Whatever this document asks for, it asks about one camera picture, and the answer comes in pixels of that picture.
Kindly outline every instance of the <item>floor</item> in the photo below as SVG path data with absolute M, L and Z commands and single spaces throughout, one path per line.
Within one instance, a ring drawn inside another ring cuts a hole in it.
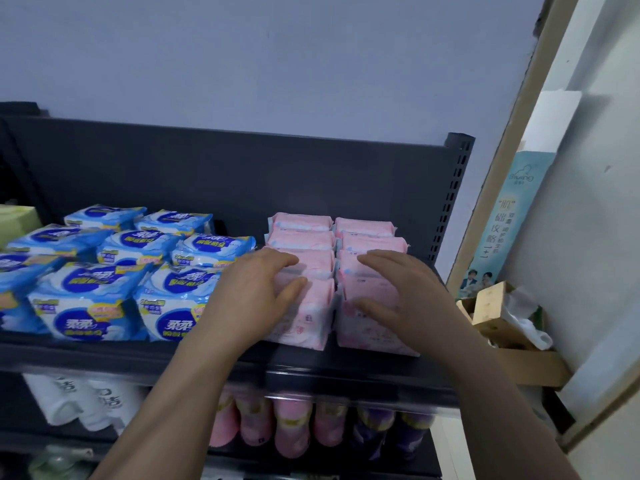
M 460 418 L 436 417 L 431 427 L 442 480 L 476 480 Z

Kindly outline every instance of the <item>purple bottle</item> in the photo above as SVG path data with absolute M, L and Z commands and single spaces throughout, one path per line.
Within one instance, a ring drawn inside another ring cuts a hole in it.
M 422 443 L 422 438 L 433 424 L 433 420 L 434 417 L 429 414 L 399 413 L 387 438 L 390 452 L 402 460 L 414 459 L 415 451 Z
M 367 460 L 379 459 L 387 432 L 395 418 L 395 411 L 358 407 L 358 420 L 353 425 L 351 447 Z

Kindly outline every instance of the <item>person's left hand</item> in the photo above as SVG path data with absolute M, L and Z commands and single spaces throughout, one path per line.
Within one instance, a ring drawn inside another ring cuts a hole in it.
M 199 350 L 221 347 L 235 361 L 273 330 L 306 286 L 307 279 L 299 277 L 279 294 L 274 291 L 275 274 L 298 261 L 270 248 L 238 258 L 222 272 L 198 324 L 182 343 Z

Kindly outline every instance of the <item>person's right hand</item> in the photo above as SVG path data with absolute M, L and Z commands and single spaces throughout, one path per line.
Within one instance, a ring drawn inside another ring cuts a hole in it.
M 468 346 L 482 344 L 480 334 L 460 313 L 435 273 L 419 259 L 396 251 L 369 251 L 358 261 L 379 272 L 400 296 L 395 310 L 372 298 L 353 304 L 388 327 L 416 352 L 453 366 Z

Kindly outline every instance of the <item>forearm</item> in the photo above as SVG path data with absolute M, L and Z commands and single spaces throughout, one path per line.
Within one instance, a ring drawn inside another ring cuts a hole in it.
M 216 353 L 188 345 L 178 347 L 92 480 L 200 478 L 218 399 L 235 361 L 221 348 Z M 210 360 L 202 359 L 205 352 Z
M 451 364 L 451 373 L 478 480 L 579 480 L 491 348 L 470 345 Z

